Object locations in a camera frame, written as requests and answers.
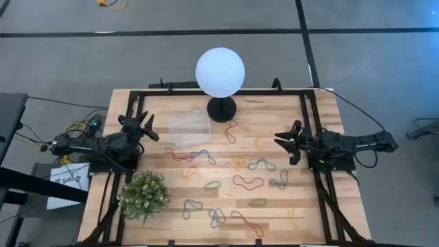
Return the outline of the red rubber band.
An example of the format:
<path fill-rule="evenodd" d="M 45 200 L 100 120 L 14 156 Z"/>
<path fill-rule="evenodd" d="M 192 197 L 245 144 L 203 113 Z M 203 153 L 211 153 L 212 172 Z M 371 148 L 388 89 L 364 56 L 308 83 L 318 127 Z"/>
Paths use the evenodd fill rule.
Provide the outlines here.
<path fill-rule="evenodd" d="M 234 127 L 237 127 L 237 125 L 238 122 L 236 120 L 230 120 L 229 126 L 224 131 L 224 135 L 230 144 L 234 144 L 236 142 L 236 138 L 230 133 L 230 130 Z"/>
<path fill-rule="evenodd" d="M 255 232 L 257 237 L 262 238 L 264 236 L 263 229 L 258 224 L 248 221 L 242 213 L 238 211 L 232 211 L 230 213 L 230 216 L 234 219 L 242 220 L 246 226 L 249 226 Z"/>
<path fill-rule="evenodd" d="M 165 153 L 166 154 L 170 154 L 171 157 L 175 160 L 175 161 L 187 161 L 187 162 L 191 162 L 193 160 L 193 156 L 192 155 L 186 155 L 186 156 L 178 156 L 174 150 L 172 148 L 165 148 Z"/>
<path fill-rule="evenodd" d="M 262 186 L 264 186 L 265 181 L 264 179 L 257 177 L 257 178 L 244 178 L 240 175 L 234 175 L 233 176 L 233 184 L 237 185 L 238 187 L 242 187 L 246 191 L 253 191 L 255 189 L 258 189 Z"/>

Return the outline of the black metal beam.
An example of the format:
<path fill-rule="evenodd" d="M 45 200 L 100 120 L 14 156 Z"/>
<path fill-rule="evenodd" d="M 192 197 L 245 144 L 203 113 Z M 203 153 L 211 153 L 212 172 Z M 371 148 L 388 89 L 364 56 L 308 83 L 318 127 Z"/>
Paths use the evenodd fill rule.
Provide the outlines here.
<path fill-rule="evenodd" d="M 85 203 L 88 192 L 0 167 L 0 187 Z"/>

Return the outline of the small artificial green plant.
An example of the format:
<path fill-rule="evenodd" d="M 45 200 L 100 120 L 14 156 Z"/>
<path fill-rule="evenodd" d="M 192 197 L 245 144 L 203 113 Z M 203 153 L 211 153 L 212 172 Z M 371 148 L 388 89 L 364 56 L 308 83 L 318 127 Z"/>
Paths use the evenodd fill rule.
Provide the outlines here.
<path fill-rule="evenodd" d="M 168 207 L 172 195 L 163 174 L 146 171 L 125 183 L 117 199 L 125 219 L 145 223 Z"/>

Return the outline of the black desk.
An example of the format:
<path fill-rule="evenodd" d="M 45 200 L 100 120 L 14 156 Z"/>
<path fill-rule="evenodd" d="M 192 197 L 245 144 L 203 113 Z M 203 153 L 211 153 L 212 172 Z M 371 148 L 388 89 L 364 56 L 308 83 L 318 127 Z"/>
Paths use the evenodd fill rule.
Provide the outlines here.
<path fill-rule="evenodd" d="M 0 166 L 23 116 L 27 99 L 26 93 L 0 93 Z"/>

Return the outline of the yellow rubber band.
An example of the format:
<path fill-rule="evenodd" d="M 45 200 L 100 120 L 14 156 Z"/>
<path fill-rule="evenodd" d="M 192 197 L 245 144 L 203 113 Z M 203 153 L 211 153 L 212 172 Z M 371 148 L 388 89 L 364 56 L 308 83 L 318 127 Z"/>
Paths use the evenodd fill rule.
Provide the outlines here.
<path fill-rule="evenodd" d="M 232 155 L 231 160 L 235 163 L 235 170 L 239 171 L 240 169 L 244 169 L 248 166 L 248 159 L 242 157 L 240 155 Z"/>
<path fill-rule="evenodd" d="M 193 175 L 197 174 L 199 171 L 199 168 L 197 166 L 191 166 L 188 167 L 185 171 L 180 172 L 180 177 L 184 179 L 189 179 Z"/>
<path fill-rule="evenodd" d="M 287 217 L 289 220 L 289 224 L 290 224 L 292 229 L 297 230 L 297 229 L 299 229 L 299 226 L 297 225 L 297 223 L 295 221 L 294 213 L 295 213 L 295 208 L 290 208 L 287 210 Z"/>

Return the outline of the white globe lamp black base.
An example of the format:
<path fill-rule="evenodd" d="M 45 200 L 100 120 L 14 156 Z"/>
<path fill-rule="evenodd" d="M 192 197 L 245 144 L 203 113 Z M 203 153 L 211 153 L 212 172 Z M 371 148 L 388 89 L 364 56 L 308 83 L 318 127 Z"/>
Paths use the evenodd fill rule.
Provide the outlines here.
<path fill-rule="evenodd" d="M 206 107 L 211 120 L 224 123 L 234 118 L 237 105 L 232 96 L 242 88 L 245 77 L 244 62 L 232 49 L 215 47 L 200 56 L 195 78 L 200 89 L 211 97 Z"/>

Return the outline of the clear plastic bin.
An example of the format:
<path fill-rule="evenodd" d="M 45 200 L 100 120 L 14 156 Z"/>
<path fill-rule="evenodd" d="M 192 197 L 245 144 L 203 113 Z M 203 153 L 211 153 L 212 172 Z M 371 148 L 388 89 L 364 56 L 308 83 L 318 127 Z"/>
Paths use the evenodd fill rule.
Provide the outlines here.
<path fill-rule="evenodd" d="M 168 133 L 178 147 L 206 143 L 212 138 L 211 120 L 205 110 L 178 114 L 169 119 Z"/>

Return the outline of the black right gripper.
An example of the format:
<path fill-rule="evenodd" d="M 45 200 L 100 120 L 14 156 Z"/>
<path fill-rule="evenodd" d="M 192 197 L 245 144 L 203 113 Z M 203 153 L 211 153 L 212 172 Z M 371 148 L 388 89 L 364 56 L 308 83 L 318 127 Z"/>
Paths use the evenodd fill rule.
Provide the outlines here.
<path fill-rule="evenodd" d="M 289 158 L 290 165 L 297 165 L 299 163 L 301 160 L 300 150 L 311 153 L 320 152 L 318 139 L 312 135 L 310 129 L 302 129 L 302 122 L 299 120 L 293 123 L 291 130 L 275 133 L 274 136 L 281 138 L 278 140 L 278 144 L 288 154 L 292 155 Z M 292 139 L 296 140 L 296 144 L 290 141 Z"/>

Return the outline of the black floor stand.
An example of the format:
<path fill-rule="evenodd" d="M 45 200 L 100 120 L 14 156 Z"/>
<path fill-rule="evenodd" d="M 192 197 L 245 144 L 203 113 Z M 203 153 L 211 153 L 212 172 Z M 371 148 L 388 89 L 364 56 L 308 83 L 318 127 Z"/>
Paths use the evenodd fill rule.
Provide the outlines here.
<path fill-rule="evenodd" d="M 418 125 L 419 121 L 430 121 L 430 123 L 425 126 L 420 126 Z M 412 123 L 416 126 L 416 129 L 406 133 L 406 137 L 409 140 L 415 140 L 421 136 L 426 135 L 439 135 L 439 117 L 417 118 L 413 119 Z"/>

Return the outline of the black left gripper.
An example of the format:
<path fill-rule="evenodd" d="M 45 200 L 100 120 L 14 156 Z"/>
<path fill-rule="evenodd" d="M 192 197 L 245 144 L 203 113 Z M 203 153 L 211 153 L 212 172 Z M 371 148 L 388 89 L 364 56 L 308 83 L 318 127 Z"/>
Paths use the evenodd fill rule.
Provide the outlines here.
<path fill-rule="evenodd" d="M 144 135 L 148 136 L 153 141 L 159 141 L 159 135 L 153 131 L 154 115 L 151 115 L 151 117 L 147 120 L 144 128 L 141 126 L 147 114 L 148 111 L 133 117 L 132 112 L 129 112 L 127 116 L 118 116 L 117 121 L 122 125 L 121 142 L 125 146 L 138 145 Z"/>

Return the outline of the black flat bar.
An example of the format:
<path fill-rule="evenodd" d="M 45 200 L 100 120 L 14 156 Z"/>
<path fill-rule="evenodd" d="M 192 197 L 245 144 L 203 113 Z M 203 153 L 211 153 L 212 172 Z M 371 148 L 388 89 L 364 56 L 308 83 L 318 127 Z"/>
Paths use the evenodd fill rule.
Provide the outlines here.
<path fill-rule="evenodd" d="M 173 89 L 198 89 L 197 82 L 172 82 Z M 161 89 L 160 83 L 149 84 L 149 89 Z"/>

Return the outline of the white printed paper sheet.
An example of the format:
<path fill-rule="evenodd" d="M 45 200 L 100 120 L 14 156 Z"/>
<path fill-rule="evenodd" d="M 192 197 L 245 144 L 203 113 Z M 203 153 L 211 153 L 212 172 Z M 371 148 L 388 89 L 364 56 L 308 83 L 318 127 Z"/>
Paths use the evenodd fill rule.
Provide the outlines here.
<path fill-rule="evenodd" d="M 51 169 L 50 181 L 56 182 L 75 189 L 89 191 L 90 180 L 88 177 L 88 163 L 64 164 L 59 168 Z M 61 198 L 49 197 L 47 199 L 47 210 L 61 209 L 77 205 L 79 202 Z"/>

